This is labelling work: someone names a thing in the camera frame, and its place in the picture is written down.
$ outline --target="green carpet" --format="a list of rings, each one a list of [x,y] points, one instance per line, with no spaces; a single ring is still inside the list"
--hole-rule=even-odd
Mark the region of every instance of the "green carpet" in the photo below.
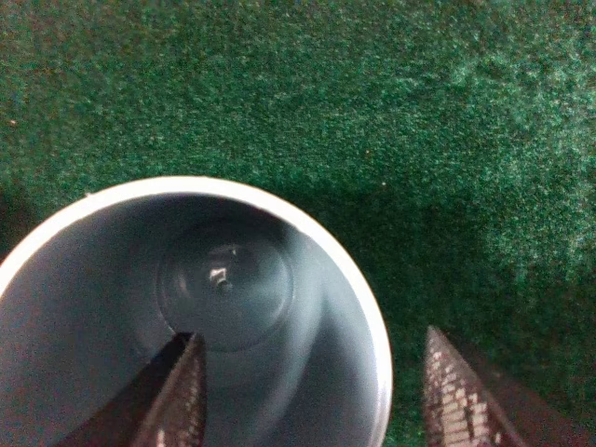
[[[109,185],[260,186],[375,291],[386,445],[424,445],[428,324],[594,430],[595,2],[47,3],[0,6],[0,253]]]

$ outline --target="artificial turf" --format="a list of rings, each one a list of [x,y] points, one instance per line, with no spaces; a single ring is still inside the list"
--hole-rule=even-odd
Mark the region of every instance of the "artificial turf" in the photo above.
[[[428,324],[596,417],[596,3],[0,4],[0,254],[106,186],[209,175],[325,225],[424,445]]]

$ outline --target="green turf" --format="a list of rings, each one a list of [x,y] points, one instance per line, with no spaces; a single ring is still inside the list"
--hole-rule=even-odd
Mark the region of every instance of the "green turf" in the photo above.
[[[257,185],[376,293],[386,445],[424,444],[427,324],[594,429],[593,1],[133,3],[1,3],[0,251],[109,185]]]

